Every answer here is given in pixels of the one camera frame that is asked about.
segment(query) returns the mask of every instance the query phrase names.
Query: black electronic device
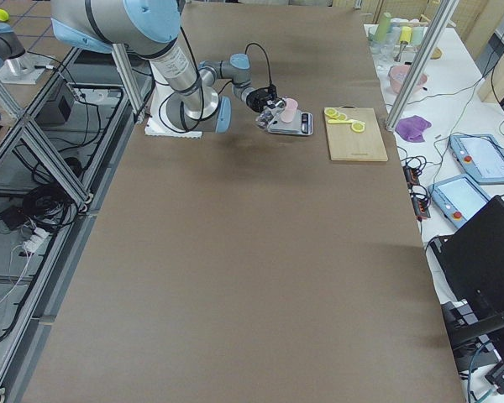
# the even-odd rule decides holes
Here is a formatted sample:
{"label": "black electronic device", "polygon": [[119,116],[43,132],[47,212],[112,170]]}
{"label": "black electronic device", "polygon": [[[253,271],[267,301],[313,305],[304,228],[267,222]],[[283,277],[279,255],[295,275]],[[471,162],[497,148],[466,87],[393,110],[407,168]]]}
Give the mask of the black electronic device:
{"label": "black electronic device", "polygon": [[[431,247],[458,300],[479,320],[504,312],[504,201],[493,197],[457,233]],[[504,328],[490,338],[504,363]]]}

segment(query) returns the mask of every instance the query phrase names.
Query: white table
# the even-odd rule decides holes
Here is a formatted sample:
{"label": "white table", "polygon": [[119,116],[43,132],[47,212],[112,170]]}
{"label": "white table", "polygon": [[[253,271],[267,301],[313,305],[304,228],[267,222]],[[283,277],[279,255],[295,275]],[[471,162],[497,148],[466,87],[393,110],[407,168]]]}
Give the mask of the white table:
{"label": "white table", "polygon": [[[461,42],[461,39],[454,29],[446,29],[442,39],[439,41],[438,47],[443,51],[443,56],[438,60],[430,60],[425,69],[428,74],[428,82],[426,84],[427,91],[421,90],[412,95],[410,102],[421,100],[425,97],[435,94],[454,94],[458,90],[470,87],[475,84],[480,78],[481,73],[471,59],[468,51]],[[402,61],[411,59],[411,52],[406,52]],[[391,89],[388,70],[390,65],[394,65],[393,60],[385,62],[381,55],[374,55],[375,68],[377,76],[381,81],[381,91],[385,100],[387,109],[390,111],[390,105],[396,99],[396,94]],[[446,138],[452,132],[461,133],[491,133],[495,136],[501,146],[504,147],[504,137],[500,134],[498,127],[504,121],[504,112],[498,103],[483,103],[477,95],[477,89],[483,80],[478,82],[476,86],[462,91],[457,95],[448,95],[441,97],[433,97],[407,105],[402,115],[403,118],[408,118],[413,115],[421,116],[432,123],[432,127],[423,132],[425,138],[424,143],[411,143],[403,140],[398,134],[394,133],[396,142],[399,147],[403,147],[409,156],[423,155],[428,161],[439,162],[440,156],[437,150],[433,147],[433,143],[438,139],[444,139],[437,143],[438,150],[441,153],[447,147],[448,141]],[[504,124],[501,126],[501,131],[504,133]],[[405,158],[404,151],[400,150],[400,158]],[[428,166],[424,169],[420,182],[424,186],[429,186],[433,183],[433,178],[437,174],[438,167]],[[444,156],[444,162],[435,177],[435,182],[448,179],[464,173],[455,160],[454,156],[448,151]],[[504,185],[482,186],[490,195],[501,195],[504,193]],[[424,244],[437,236],[449,235],[455,232],[453,224],[447,220],[443,213],[434,204],[429,208],[431,218],[423,221],[422,241]],[[429,267],[433,275],[435,290],[441,303],[447,301],[455,301],[455,297],[450,290],[444,274],[440,269],[437,260],[435,259],[431,249],[428,250]],[[485,380],[486,374],[492,366],[482,367],[478,369],[472,376],[471,389],[478,397],[484,395],[490,385]],[[488,399],[489,403],[504,403],[504,395],[493,393]]]}

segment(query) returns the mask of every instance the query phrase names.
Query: cutting board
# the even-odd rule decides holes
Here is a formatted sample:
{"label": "cutting board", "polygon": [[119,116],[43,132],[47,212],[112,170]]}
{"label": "cutting board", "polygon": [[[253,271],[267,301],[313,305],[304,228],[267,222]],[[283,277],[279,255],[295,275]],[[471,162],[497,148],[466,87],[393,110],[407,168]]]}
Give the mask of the cutting board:
{"label": "cutting board", "polygon": [[365,122],[365,130],[356,133],[350,124],[328,123],[328,150],[332,161],[388,161],[381,131],[372,108],[367,107],[336,107],[345,113],[349,119]]}

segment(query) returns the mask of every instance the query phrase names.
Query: purple cloth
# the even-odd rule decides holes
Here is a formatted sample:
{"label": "purple cloth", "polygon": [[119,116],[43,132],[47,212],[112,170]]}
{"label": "purple cloth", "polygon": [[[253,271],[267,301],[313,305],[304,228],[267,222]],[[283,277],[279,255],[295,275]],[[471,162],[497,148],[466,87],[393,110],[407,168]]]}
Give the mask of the purple cloth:
{"label": "purple cloth", "polygon": [[410,118],[400,119],[396,126],[396,132],[405,141],[411,143],[423,143],[422,133],[426,128],[430,128],[431,123],[419,116],[411,116]]}

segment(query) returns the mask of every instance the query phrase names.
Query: robotic hand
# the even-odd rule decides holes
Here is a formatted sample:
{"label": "robotic hand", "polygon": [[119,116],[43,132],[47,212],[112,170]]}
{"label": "robotic hand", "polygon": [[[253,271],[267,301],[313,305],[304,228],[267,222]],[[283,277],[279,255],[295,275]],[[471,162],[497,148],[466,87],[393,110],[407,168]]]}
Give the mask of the robotic hand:
{"label": "robotic hand", "polygon": [[[250,85],[248,56],[237,54],[229,60],[204,61],[199,69],[189,61],[177,44],[184,3],[184,0],[52,0],[52,25],[55,37],[73,46],[112,53],[112,44],[127,44],[148,60],[157,80],[151,109],[154,124],[150,126],[162,132],[165,128],[170,135],[194,130],[225,132],[231,120],[231,104],[213,89],[218,79],[230,79],[234,95],[252,110],[261,113],[267,108],[274,112],[267,124],[264,115],[264,121],[258,123],[260,127],[269,130],[280,125],[276,117],[285,103],[277,98],[272,84],[260,89]],[[311,115],[297,112],[294,120],[298,122],[291,121],[291,130],[285,132],[282,127],[273,133],[311,134]],[[304,116],[306,130],[301,130]]]}
{"label": "robotic hand", "polygon": [[24,76],[34,71],[34,62],[13,29],[5,23],[0,23],[0,68],[4,64],[13,76]]}

